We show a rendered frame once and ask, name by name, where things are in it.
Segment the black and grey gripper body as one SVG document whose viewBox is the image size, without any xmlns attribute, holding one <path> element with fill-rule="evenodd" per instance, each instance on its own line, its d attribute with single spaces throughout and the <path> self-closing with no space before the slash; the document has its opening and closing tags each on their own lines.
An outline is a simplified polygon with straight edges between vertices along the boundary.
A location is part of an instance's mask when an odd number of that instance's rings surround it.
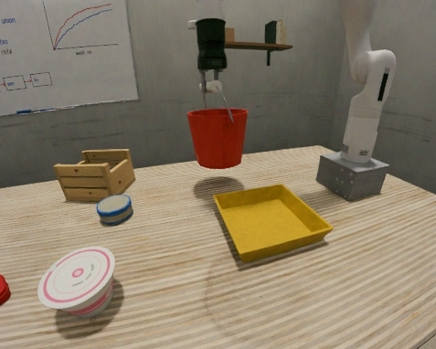
<svg viewBox="0 0 436 349">
<path fill-rule="evenodd" d="M 197 31 L 197 69 L 227 68 L 225 25 L 222 0 L 197 0 L 196 20 L 187 23 L 188 29 Z"/>
</svg>

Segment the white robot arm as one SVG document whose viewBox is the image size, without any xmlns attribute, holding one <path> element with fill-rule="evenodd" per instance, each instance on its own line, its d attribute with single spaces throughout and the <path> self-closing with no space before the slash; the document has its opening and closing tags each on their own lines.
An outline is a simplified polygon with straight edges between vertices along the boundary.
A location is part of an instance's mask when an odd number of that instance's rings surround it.
<svg viewBox="0 0 436 349">
<path fill-rule="evenodd" d="M 371 50 L 369 28 L 377 0 L 337 2 L 346 32 L 352 78 L 366 84 L 351 100 L 340 157 L 354 163 L 367 163 L 373 153 L 380 115 L 394 78 L 396 58 L 389 50 Z"/>
</svg>

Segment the yellow shallow tray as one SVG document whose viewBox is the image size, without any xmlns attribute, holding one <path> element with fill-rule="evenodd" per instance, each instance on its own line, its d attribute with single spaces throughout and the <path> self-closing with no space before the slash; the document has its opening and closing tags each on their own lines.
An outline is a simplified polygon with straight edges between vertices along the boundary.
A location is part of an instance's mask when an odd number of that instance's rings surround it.
<svg viewBox="0 0 436 349">
<path fill-rule="evenodd" d="M 283 184 L 213 197 L 242 263 L 322 241 L 334 229 Z"/>
</svg>

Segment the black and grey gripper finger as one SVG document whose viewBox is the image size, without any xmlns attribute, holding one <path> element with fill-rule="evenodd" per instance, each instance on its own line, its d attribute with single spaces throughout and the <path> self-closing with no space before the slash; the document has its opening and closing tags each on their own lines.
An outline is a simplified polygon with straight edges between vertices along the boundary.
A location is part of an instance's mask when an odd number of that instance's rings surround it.
<svg viewBox="0 0 436 349">
<path fill-rule="evenodd" d="M 201 93 L 207 93 L 206 81 L 205 81 L 205 72 L 208 72 L 208 69 L 201 69 L 199 71 L 199 73 L 201 74 Z"/>
<path fill-rule="evenodd" d="M 218 80 L 218 73 L 222 71 L 223 69 L 214 69 L 214 80 Z"/>
</svg>

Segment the white and pink yogurt cup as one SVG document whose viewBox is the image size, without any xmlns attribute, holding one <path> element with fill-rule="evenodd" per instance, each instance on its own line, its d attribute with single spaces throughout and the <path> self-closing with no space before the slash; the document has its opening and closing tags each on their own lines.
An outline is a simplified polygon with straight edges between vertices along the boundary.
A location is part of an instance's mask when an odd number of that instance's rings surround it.
<svg viewBox="0 0 436 349">
<path fill-rule="evenodd" d="M 51 309 L 90 318 L 112 300 L 114 268 L 115 258 L 108 249 L 77 249 L 47 270 L 38 285 L 38 298 Z"/>
</svg>

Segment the wooden crate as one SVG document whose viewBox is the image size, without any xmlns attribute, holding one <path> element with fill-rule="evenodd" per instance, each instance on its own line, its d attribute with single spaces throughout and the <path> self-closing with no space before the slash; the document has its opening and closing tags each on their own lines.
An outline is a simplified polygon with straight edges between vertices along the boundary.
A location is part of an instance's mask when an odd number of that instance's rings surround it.
<svg viewBox="0 0 436 349">
<path fill-rule="evenodd" d="M 129 149 L 83 151 L 81 155 L 83 161 L 78 164 L 53 166 L 66 200 L 100 202 L 109 196 L 122 195 L 136 180 Z"/>
</svg>

